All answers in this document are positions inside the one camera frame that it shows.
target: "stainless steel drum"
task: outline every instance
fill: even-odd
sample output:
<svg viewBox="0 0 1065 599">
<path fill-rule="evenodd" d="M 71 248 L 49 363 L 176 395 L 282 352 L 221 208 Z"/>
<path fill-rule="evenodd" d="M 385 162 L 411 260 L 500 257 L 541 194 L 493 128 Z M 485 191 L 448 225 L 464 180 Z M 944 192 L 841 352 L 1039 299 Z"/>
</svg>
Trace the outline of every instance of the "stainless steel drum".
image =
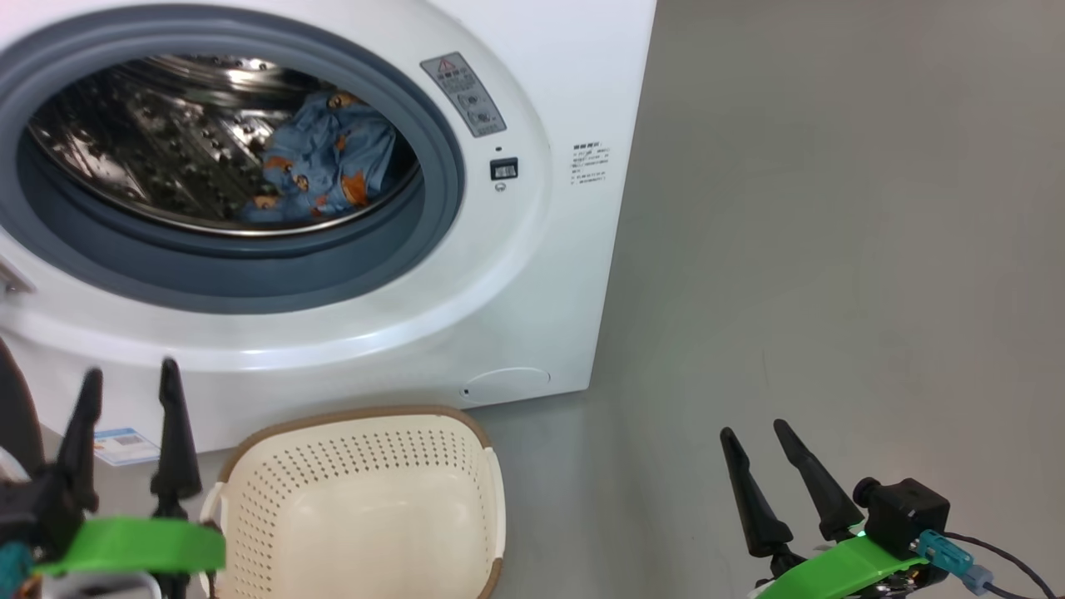
<svg viewBox="0 0 1065 599">
<path fill-rule="evenodd" d="M 417 173 L 402 137 L 387 188 L 339 216 L 259 225 L 237 218 L 257 195 L 266 140 L 326 82 L 244 56 L 162 55 L 89 75 L 53 96 L 29 131 L 68 176 L 105 201 L 170 226 L 228 236 L 331 227 L 383 205 Z"/>
</svg>

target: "blue connector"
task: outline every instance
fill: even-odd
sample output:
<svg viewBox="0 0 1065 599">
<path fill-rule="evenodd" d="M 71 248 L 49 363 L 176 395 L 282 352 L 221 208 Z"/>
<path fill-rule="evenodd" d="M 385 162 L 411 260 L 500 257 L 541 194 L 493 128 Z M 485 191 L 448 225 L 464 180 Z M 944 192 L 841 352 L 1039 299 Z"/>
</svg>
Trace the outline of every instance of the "blue connector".
<svg viewBox="0 0 1065 599">
<path fill-rule="evenodd" d="M 995 574 L 972 562 L 972 554 L 951 543 L 950 539 L 933 531 L 924 531 L 917 538 L 914 551 L 936 568 L 947 570 L 957 577 L 973 595 L 987 593 L 986 584 L 995 580 Z"/>
</svg>

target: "green plastic part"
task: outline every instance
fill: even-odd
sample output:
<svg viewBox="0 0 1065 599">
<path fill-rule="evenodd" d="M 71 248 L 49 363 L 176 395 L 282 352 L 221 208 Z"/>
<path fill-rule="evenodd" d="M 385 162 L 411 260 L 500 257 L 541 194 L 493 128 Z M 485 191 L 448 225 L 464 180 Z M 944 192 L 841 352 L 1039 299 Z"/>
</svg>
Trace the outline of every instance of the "green plastic part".
<svg viewBox="0 0 1065 599">
<path fill-rule="evenodd" d="M 916 555 L 900 562 L 861 536 L 784 572 L 758 599 L 840 599 L 917 564 L 928 562 Z"/>
<path fill-rule="evenodd" d="M 225 567 L 226 537 L 213 529 L 166 518 L 116 517 L 86 520 L 66 555 L 36 571 L 194 574 Z"/>
</svg>

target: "blue clothing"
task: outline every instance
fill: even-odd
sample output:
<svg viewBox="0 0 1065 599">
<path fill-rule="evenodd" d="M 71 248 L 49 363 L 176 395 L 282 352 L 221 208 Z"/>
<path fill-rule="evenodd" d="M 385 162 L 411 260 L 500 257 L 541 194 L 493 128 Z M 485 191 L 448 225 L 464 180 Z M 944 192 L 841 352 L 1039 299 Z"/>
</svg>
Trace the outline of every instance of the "blue clothing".
<svg viewBox="0 0 1065 599">
<path fill-rule="evenodd" d="M 367 206 L 381 192 L 396 131 L 381 113 L 345 92 L 312 94 L 278 127 L 262 155 L 263 178 L 278 191 L 271 203 L 248 203 L 251 223 L 338 216 Z"/>
</svg>

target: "perforated basket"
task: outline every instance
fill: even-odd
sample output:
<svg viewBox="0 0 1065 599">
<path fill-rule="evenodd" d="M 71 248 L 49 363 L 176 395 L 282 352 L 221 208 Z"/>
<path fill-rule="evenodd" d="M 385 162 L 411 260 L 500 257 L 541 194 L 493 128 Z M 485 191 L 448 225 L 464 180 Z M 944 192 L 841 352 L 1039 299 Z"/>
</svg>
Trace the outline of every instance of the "perforated basket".
<svg viewBox="0 0 1065 599">
<path fill-rule="evenodd" d="M 226 535 L 222 599 L 486 599 L 498 579 L 499 464 L 459 410 L 274 426 L 245 440 L 219 479 L 201 520 Z"/>
</svg>

